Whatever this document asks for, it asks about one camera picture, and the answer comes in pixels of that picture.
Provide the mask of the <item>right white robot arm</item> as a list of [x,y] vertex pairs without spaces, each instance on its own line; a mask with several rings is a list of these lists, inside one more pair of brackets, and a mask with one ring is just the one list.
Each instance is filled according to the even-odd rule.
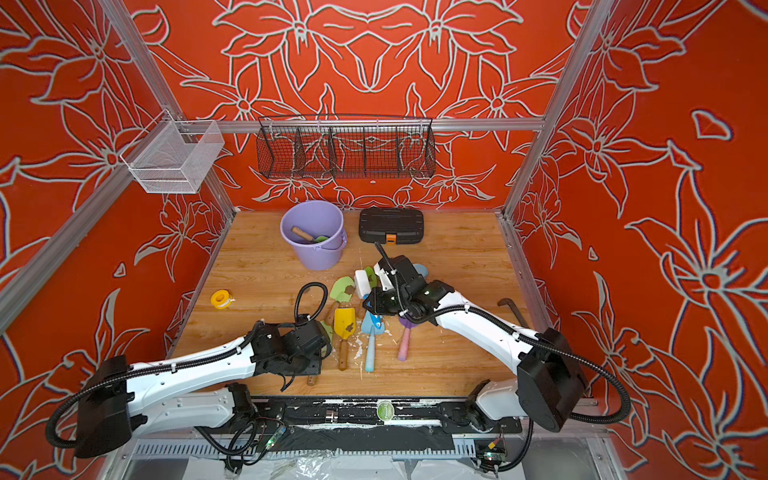
[[[488,382],[475,397],[476,408],[487,418],[499,420],[519,405],[535,424],[560,431],[574,421],[607,425],[626,419],[631,397],[621,381],[606,368],[575,354],[564,335],[510,323],[480,308],[452,286],[427,281],[404,255],[390,257],[376,243],[381,259],[374,267],[380,285],[363,301],[373,315],[400,316],[415,325],[431,323],[457,333],[490,353],[513,374],[506,382]],[[575,408],[587,380],[583,369],[593,370],[617,392],[620,404],[609,414],[589,415]]]

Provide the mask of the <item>pale green trowel left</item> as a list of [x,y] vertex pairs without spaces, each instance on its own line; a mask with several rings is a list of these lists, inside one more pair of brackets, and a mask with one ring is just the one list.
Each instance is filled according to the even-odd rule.
[[351,306],[351,300],[354,294],[355,282],[349,276],[342,277],[333,284],[329,295],[330,301],[328,312],[324,320],[324,323],[327,326],[333,326],[335,311],[337,308],[346,308]]

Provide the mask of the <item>purple plastic bucket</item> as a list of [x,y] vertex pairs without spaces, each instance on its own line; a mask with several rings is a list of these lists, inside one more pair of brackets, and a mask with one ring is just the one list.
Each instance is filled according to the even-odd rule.
[[280,233],[300,263],[311,271],[325,271],[341,259],[348,242],[342,211],[321,200],[306,201],[288,210]]

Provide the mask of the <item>light blue trowel front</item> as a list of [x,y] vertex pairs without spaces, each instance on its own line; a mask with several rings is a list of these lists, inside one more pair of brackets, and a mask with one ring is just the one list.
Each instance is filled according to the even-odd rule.
[[385,323],[381,316],[366,312],[361,328],[362,332],[368,336],[365,371],[371,373],[375,371],[376,337],[385,331]]

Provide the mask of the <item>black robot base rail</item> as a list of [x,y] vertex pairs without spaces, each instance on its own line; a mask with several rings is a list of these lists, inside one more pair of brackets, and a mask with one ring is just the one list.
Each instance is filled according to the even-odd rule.
[[[395,417],[377,418],[377,403],[389,400]],[[464,398],[376,398],[270,396],[253,397],[234,408],[221,426],[204,427],[226,449],[243,446],[246,456],[266,447],[280,428],[285,431],[271,449],[352,452],[442,452],[474,454],[477,440],[486,443],[523,432],[518,417],[488,420]]]

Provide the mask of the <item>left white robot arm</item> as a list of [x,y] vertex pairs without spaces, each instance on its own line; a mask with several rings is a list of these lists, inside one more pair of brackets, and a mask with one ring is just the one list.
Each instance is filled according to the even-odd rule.
[[116,356],[56,408],[45,437],[87,459],[112,452],[135,435],[239,428],[256,416],[243,380],[271,374],[290,385],[298,376],[319,374],[332,350],[316,320],[259,321],[242,337],[182,357],[130,364]]

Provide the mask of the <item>green round sticker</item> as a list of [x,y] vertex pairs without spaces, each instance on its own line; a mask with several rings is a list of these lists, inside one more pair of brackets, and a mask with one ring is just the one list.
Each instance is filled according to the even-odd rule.
[[377,403],[376,408],[377,418],[382,422],[388,422],[395,417],[394,404],[389,400],[381,400]]

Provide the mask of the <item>green square spade front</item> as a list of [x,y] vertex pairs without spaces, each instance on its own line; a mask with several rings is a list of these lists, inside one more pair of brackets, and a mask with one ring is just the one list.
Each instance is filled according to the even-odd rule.
[[[320,352],[320,362],[323,362],[333,352],[333,328],[325,321],[320,321],[319,325],[324,329],[326,342]],[[307,377],[307,385],[312,387],[317,384],[319,375],[310,375]]]

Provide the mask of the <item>light blue trowel back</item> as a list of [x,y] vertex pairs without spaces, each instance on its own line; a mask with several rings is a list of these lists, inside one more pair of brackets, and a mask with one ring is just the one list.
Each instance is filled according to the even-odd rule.
[[414,264],[414,269],[419,275],[421,275],[424,278],[427,278],[429,275],[429,271],[427,267],[422,264],[418,264],[418,263]]

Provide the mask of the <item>yellow tape roll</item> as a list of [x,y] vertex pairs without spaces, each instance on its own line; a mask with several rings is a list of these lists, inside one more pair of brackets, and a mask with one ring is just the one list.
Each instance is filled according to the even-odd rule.
[[211,305],[217,310],[225,310],[229,308],[234,301],[234,296],[225,289],[215,291],[210,297]]

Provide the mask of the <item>black plastic tool case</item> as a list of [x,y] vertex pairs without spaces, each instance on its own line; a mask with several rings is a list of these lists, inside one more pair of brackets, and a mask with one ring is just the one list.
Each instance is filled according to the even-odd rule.
[[424,214],[416,209],[371,207],[360,212],[358,234],[366,243],[417,244],[424,232]]

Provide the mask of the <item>light blue trowel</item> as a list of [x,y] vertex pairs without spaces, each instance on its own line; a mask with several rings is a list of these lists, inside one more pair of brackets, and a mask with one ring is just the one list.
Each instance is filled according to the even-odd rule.
[[414,269],[419,275],[421,275],[424,278],[427,278],[429,275],[429,271],[427,267],[422,264],[418,264],[418,263],[414,264]]
[[375,371],[376,337],[385,331],[385,323],[381,316],[366,312],[361,328],[362,332],[368,336],[365,371],[371,373]]

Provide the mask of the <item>black hex key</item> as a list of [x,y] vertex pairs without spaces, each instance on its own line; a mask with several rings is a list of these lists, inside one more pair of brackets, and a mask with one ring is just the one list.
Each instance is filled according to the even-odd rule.
[[530,325],[529,325],[528,321],[523,316],[523,314],[522,314],[521,310],[519,309],[519,307],[517,306],[517,304],[511,298],[508,298],[508,297],[502,298],[502,299],[500,299],[497,302],[497,305],[499,307],[506,306],[512,312],[513,316],[515,317],[515,319],[517,321],[517,324],[520,327],[526,328],[526,329],[530,328]]

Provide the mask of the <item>yellow square spade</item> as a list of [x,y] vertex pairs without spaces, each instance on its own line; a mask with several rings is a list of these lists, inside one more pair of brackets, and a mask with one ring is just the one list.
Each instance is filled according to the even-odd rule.
[[356,311],[352,307],[340,307],[334,313],[334,333],[340,338],[338,349],[338,368],[348,368],[348,339],[355,332],[357,325]]

